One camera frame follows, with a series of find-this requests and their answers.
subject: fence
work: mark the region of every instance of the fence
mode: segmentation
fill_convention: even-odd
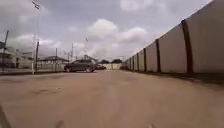
[[[224,1],[214,0],[126,61],[129,70],[224,73]]]
[[[121,67],[121,64],[102,64],[106,67],[107,70],[118,70]]]

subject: dark car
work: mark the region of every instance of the dark car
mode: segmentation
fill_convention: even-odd
[[[107,68],[103,65],[96,65],[96,70],[105,70],[105,69]]]
[[[72,72],[72,71],[93,72],[95,70],[95,64],[92,60],[76,60],[72,63],[66,64],[64,70],[66,72]]]

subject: pavement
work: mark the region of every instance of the pavement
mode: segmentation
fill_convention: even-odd
[[[0,104],[11,128],[224,127],[220,85],[118,70],[0,76]]]

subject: light pole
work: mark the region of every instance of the light pole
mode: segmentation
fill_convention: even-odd
[[[37,17],[37,34],[35,35],[34,42],[36,42],[36,48],[35,48],[35,72],[37,72],[37,61],[38,61],[38,51],[39,51],[39,11],[41,9],[41,6],[34,1],[32,1],[34,7],[38,10],[38,17]],[[33,53],[33,62],[32,62],[32,74],[34,74],[34,53]]]

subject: parking lot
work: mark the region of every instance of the parking lot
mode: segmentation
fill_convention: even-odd
[[[0,103],[12,128],[224,127],[223,88],[119,70],[1,76]]]

